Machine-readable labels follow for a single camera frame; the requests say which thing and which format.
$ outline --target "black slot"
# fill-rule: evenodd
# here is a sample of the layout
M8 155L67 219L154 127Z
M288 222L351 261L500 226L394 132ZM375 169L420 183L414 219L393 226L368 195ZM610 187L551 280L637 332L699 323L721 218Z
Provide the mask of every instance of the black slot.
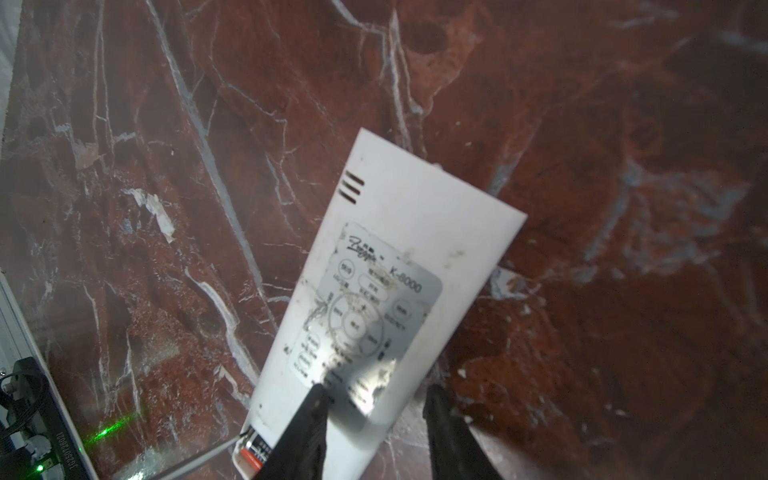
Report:
M350 173L349 170L346 170L344 173L346 173L347 177L353 179L355 182L360 184L360 187L364 187L365 186L366 182L362 181L362 178L358 177L355 174Z
M344 181L344 180L341 180L341 184L342 184L344 187L347 187L347 188L349 188L351 191L355 192L355 194L358 194L358 195L360 195L360 190L358 190L358 189L356 189L355 187L353 187L352 185L348 184L346 181Z
M339 193L341 194L341 196L342 196L342 197L346 198L347 200L349 200L349 201L350 201L350 202L352 202L353 204L356 204L356 203L357 203L357 201L356 201L354 198L352 198L352 197L350 197L349 195L345 194L345 193L343 192L343 190L339 190Z

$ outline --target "center button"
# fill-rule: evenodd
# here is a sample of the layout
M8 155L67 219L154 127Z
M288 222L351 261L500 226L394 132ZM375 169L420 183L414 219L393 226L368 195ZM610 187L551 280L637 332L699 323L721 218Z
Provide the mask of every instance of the center button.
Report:
M348 312L344 316L344 333L353 340L362 339L366 334L366 322L357 312Z

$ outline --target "red marble surface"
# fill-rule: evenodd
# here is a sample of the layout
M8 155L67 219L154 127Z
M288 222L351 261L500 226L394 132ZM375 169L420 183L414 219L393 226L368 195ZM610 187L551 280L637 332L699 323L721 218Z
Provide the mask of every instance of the red marble surface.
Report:
M433 378L506 478L763 477L766 78L760 0L27 0L0 265L148 477L240 427L366 127L529 215Z

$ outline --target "silver label sticker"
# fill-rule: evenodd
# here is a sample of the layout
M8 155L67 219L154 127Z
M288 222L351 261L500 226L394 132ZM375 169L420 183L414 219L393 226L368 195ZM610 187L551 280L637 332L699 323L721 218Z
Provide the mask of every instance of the silver label sticker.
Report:
M440 279L357 223L344 226L290 354L306 385L323 383L336 413L367 418L442 292Z

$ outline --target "marble surface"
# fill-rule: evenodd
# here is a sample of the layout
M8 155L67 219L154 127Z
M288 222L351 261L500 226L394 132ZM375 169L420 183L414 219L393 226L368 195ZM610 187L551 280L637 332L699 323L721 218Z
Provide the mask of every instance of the marble surface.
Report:
M529 215L431 378L506 478L764 475L765 2L27 0L18 43L0 266L102 478L238 430L360 127ZM422 401L366 478L429 477Z

